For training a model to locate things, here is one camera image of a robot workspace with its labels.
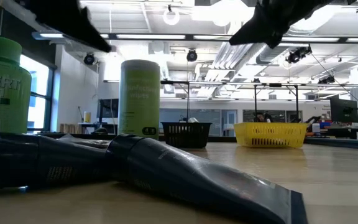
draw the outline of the green canister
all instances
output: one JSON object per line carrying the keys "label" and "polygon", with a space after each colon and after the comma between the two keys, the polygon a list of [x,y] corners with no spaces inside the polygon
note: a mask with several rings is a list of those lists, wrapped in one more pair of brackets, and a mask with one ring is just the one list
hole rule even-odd
{"label": "green canister", "polygon": [[118,134],[158,139],[160,67],[147,60],[121,64]]}
{"label": "green canister", "polygon": [[31,74],[21,68],[22,47],[0,37],[0,132],[26,133]]}

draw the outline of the yellow basket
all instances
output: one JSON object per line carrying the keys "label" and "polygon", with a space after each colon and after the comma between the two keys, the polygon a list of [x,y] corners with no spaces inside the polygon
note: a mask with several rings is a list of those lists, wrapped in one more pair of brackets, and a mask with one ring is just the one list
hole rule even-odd
{"label": "yellow basket", "polygon": [[235,124],[237,143],[247,147],[302,147],[308,124]]}

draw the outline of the desk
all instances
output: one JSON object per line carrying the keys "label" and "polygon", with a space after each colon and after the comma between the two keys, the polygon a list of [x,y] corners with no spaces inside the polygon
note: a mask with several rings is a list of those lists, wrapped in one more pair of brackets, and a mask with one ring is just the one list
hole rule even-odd
{"label": "desk", "polygon": [[[190,151],[303,193],[310,224],[358,223],[358,149],[304,145],[249,149],[209,143]],[[240,224],[143,194],[119,182],[0,191],[0,224]]]}
{"label": "desk", "polygon": [[357,139],[358,128],[329,128],[326,132],[321,132],[325,136],[335,136],[337,138]]}

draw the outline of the wooden table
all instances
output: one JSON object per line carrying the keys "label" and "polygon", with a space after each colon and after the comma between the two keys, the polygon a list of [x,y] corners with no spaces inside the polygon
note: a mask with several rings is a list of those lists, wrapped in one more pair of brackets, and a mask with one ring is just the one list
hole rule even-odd
{"label": "wooden table", "polygon": [[[310,223],[358,223],[358,149],[249,149],[210,143],[194,154],[304,194]],[[228,224],[213,213],[108,182],[38,192],[0,191],[0,224]]]}

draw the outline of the wire basket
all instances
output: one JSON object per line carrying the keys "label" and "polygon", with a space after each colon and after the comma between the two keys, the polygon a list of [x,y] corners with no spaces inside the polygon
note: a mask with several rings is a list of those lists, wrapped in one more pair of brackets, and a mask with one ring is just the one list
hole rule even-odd
{"label": "wire basket", "polygon": [[174,147],[201,149],[208,142],[209,127],[212,123],[161,122],[165,142]]}
{"label": "wire basket", "polygon": [[235,124],[237,143],[247,147],[302,147],[308,124]]}

